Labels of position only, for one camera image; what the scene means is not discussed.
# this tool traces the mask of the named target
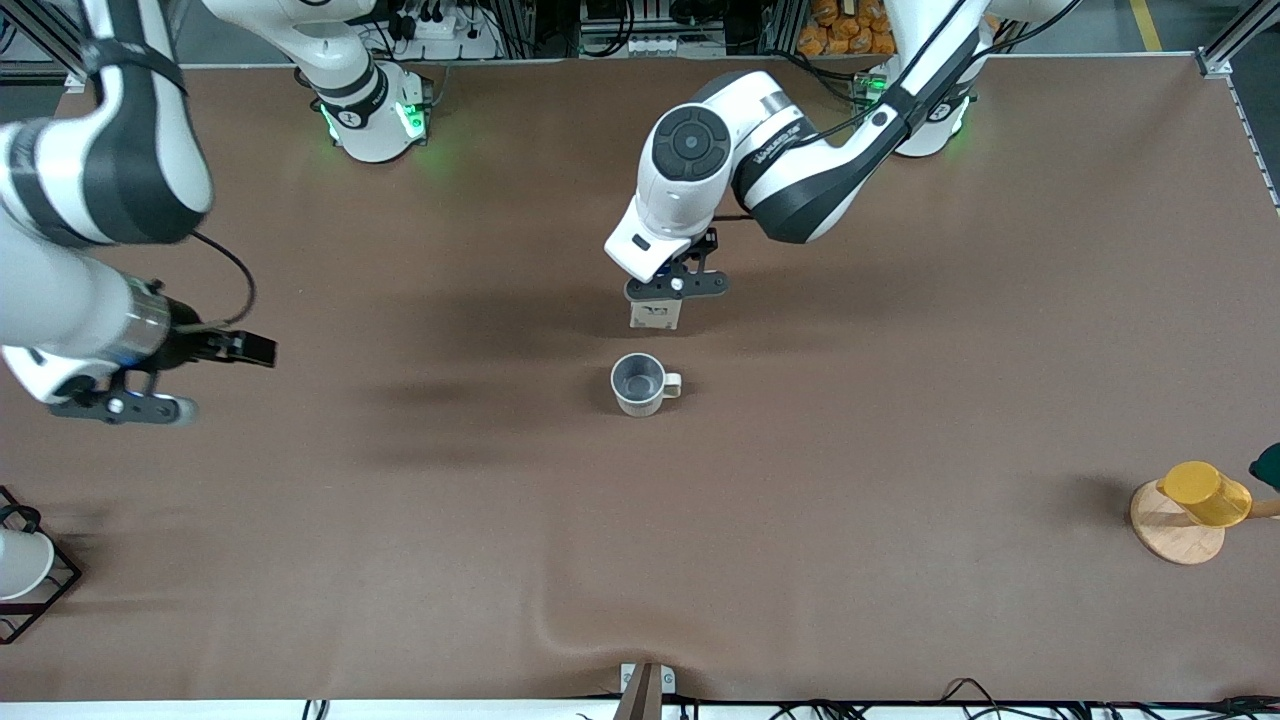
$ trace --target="white cup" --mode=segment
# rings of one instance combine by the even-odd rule
[[[668,397],[680,397],[680,373],[668,373],[653,355],[632,352],[613,364],[609,384],[618,407],[632,418],[648,418]]]
[[[54,566],[54,541],[40,532],[40,512],[26,505],[6,505],[0,507],[0,525],[14,514],[27,524],[20,530],[0,527],[0,600],[36,589]]]

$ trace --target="wooden base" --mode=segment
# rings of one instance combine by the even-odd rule
[[[1193,523],[1176,502],[1160,495],[1156,480],[1133,493],[1129,524],[1147,550],[1178,565],[1199,565],[1212,560],[1226,538],[1224,529]]]

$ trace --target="green led light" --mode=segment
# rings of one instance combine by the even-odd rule
[[[424,117],[422,110],[417,105],[404,105],[403,102],[396,104],[396,114],[399,115],[401,123],[404,126],[404,132],[410,137],[419,137],[422,135]]]

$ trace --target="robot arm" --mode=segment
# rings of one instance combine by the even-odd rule
[[[840,147],[815,132],[767,73],[713,81],[664,114],[649,135],[636,195],[605,241],[605,252],[639,283],[664,277],[682,254],[696,249],[727,187],[768,237],[817,240],[890,154],[937,151],[959,128],[980,69],[973,56],[991,45],[983,20],[989,1],[886,0],[905,68]],[[1066,5],[997,1],[1025,15]],[[640,287],[628,286],[632,300]]]
[[[261,36],[293,60],[320,96],[334,142],[362,163],[398,158],[426,142],[422,78],[375,61],[344,20],[376,0],[205,0],[218,18]]]
[[[200,318],[159,287],[83,249],[173,243],[212,204],[155,0],[84,3],[83,56],[100,105],[73,119],[0,127],[0,345],[19,382],[55,414],[180,423],[193,404],[129,393],[123,374],[187,361],[270,365],[274,343],[248,333],[186,332]],[[99,382],[110,379],[102,391]]]

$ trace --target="table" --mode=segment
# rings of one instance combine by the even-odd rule
[[[942,154],[810,246],[724,223],[732,291],[630,331],[600,247],[640,146],[741,67],[458,68],[387,165],[330,147],[285,69],[191,72],[204,229],[279,366],[166,375],[202,407],[177,430],[0,380],[0,479],[86,570],[0,698],[589,694],[641,657],[719,698],[1274,692],[1280,525],[1188,570],[1124,520],[1189,459],[1262,493],[1277,438],[1280,219],[1228,87],[1189,56],[996,58]],[[102,256],[241,301],[198,243]],[[622,416],[630,351],[686,396]]]

